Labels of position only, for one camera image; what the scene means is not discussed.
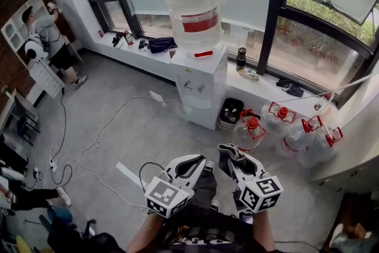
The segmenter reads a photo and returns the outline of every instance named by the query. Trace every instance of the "window sill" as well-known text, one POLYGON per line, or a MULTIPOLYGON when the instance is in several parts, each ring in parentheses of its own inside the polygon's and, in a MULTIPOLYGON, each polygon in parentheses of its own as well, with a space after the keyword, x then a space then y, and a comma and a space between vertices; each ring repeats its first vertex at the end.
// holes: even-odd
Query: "window sill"
MULTIPOLYGON (((113 47, 113 37, 114 34, 105 33, 103 38, 99 38, 95 42, 97 50, 94 51, 170 81, 174 81, 168 68, 170 62, 169 52, 157 54, 152 54, 148 50, 141 52, 138 49, 141 39, 135 40, 132 46, 129 46, 125 39, 122 39, 121 44, 117 47, 113 47)), ((257 114, 260 114, 262 106, 267 102, 285 101, 296 98, 284 92, 282 88, 277 87, 277 81, 278 78, 267 74, 260 76, 259 81, 250 81, 237 73, 236 64, 234 62, 227 63, 227 97, 242 100, 245 104, 245 108, 252 108, 257 114)), ((309 97, 312 95, 312 93, 304 91, 303 96, 309 97)), ((296 111, 301 116, 311 117, 314 115, 313 106, 316 101, 317 97, 311 97, 279 104, 296 111)), ((331 108, 331 113, 338 113, 334 105, 331 108)))

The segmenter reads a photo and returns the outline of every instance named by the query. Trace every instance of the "extension cord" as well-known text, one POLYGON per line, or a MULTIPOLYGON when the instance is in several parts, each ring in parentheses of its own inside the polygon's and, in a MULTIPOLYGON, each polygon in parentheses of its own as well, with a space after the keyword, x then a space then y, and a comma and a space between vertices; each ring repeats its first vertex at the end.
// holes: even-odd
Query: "extension cord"
POLYGON ((54 161, 54 160, 52 160, 52 159, 50 159, 50 169, 53 170, 54 173, 55 173, 55 172, 57 171, 57 169, 58 169, 58 167, 57 167, 57 162, 54 161))
MULTIPOLYGON (((62 163, 62 165, 61 166, 57 166, 57 162, 58 162, 58 159, 57 160, 53 160, 53 157, 52 157, 52 155, 54 155, 54 153, 58 150, 58 146, 57 145, 52 145, 51 147, 50 147, 50 152, 49 152, 49 162, 47 163, 47 165, 46 165, 46 176, 47 176, 47 170, 48 170, 48 167, 49 167, 49 165, 50 165, 50 167, 52 168, 52 170, 53 170, 53 172, 56 172, 56 170, 58 170, 58 169, 61 169, 61 168, 63 168, 64 167, 64 164, 65 164, 65 162, 68 160, 68 159, 71 159, 71 160, 73 160, 73 161, 75 161, 76 162, 76 164, 75 164, 75 169, 73 170, 73 172, 72 172, 72 176, 71 176, 71 178, 70 178, 70 180, 66 183, 66 184, 69 184, 70 182, 72 182, 73 181, 73 178, 74 178, 74 175, 75 175, 75 173, 76 173, 76 169, 77 169, 77 167, 78 167, 78 165, 80 165, 81 167, 83 167, 83 168, 85 168, 85 169, 87 169, 88 171, 90 171, 90 172, 92 172, 94 175, 95 175, 95 177, 98 179, 98 181, 102 184, 102 185, 104 185, 104 186, 106 186, 107 188, 109 188, 113 193, 115 193, 120 199, 122 199, 122 201, 123 202, 125 202, 127 205, 129 205, 129 206, 131 206, 131 207, 139 207, 139 208, 141 208, 141 214, 144 216, 144 217, 146 217, 147 215, 144 215, 143 214, 143 210, 144 209, 147 209, 147 207, 146 206, 141 206, 141 205, 139 205, 139 204, 132 204, 132 203, 129 203, 127 200, 125 200, 117 191, 115 191, 115 189, 113 189, 113 188, 111 188, 109 185, 107 185, 105 182, 103 182, 103 180, 102 179, 100 179, 100 177, 99 176, 97 176, 97 174, 96 174, 96 171, 94 171, 94 170, 92 170, 92 169, 90 169, 90 168, 88 168, 88 167, 86 167, 85 165, 83 165, 82 163, 80 163, 80 161, 79 161, 79 158, 81 157, 81 155, 84 153, 84 152, 86 152, 88 149, 90 149, 91 147, 93 147, 94 145, 96 146, 96 148, 100 148, 101 147, 101 141, 99 141, 98 140, 98 138, 99 138, 99 135, 100 135, 100 133, 104 130, 104 128, 107 126, 107 125, 109 125, 110 123, 111 123, 111 121, 113 120, 113 118, 116 116, 116 114, 122 109, 122 107, 124 106, 124 105, 126 105, 130 100, 132 100, 132 99, 139 99, 139 98, 147 98, 147 99, 150 99, 150 100, 153 100, 153 101, 155 101, 155 102, 157 102, 157 103, 161 103, 161 104, 164 104, 164 103, 171 103, 171 102, 176 102, 176 101, 181 101, 181 99, 175 99, 175 100, 166 100, 166 101, 164 101, 164 100, 157 100, 156 98, 157 98, 157 96, 153 96, 153 97, 148 97, 148 96, 133 96, 133 97, 130 97, 127 101, 125 101, 122 105, 120 105, 120 107, 117 109, 117 111, 113 114, 113 116, 111 117, 111 119, 100 129, 100 131, 97 133, 97 135, 96 135, 96 139, 95 139, 95 142, 94 143, 92 143, 91 145, 89 145, 86 149, 84 149, 82 152, 80 152, 79 153, 79 155, 78 155, 78 157, 76 158, 76 159, 74 159, 74 158, 71 158, 71 157, 67 157, 64 161, 63 161, 63 163, 62 163)), ((47 177, 45 178, 45 180, 43 180, 44 181, 44 188, 47 188, 47 177)))

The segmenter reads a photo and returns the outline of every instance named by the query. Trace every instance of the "trees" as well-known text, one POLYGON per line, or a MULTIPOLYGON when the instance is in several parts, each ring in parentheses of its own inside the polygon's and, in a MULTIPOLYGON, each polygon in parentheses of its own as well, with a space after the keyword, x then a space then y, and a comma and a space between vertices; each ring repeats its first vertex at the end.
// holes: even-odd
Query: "trees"
POLYGON ((368 46, 374 38, 375 28, 372 22, 368 20, 363 25, 359 25, 342 14, 312 0, 287 0, 287 5, 308 12, 337 26, 368 46))

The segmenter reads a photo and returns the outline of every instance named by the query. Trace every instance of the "chair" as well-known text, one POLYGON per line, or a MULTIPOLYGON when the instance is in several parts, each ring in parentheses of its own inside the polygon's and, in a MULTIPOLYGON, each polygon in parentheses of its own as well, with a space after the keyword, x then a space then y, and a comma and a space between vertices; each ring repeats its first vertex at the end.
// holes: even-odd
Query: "chair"
POLYGON ((38 129, 36 129, 34 126, 32 126, 27 119, 31 120, 34 125, 38 125, 38 123, 33 120, 27 113, 25 108, 21 105, 21 103, 15 98, 15 109, 12 112, 12 116, 15 117, 17 121, 17 135, 19 135, 22 139, 24 139, 26 142, 28 142, 31 146, 33 144, 30 142, 31 136, 28 133, 28 130, 33 129, 37 131, 38 133, 41 133, 38 129))

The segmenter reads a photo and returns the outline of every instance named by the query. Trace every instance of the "black thermos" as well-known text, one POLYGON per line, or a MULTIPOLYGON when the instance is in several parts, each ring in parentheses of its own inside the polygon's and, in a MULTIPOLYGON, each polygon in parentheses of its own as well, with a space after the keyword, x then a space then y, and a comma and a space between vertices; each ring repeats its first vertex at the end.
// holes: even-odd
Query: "black thermos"
POLYGON ((238 54, 237 54, 237 58, 236 59, 237 59, 237 61, 236 61, 236 64, 237 64, 236 70, 240 71, 246 65, 246 49, 244 47, 240 47, 238 49, 238 54))

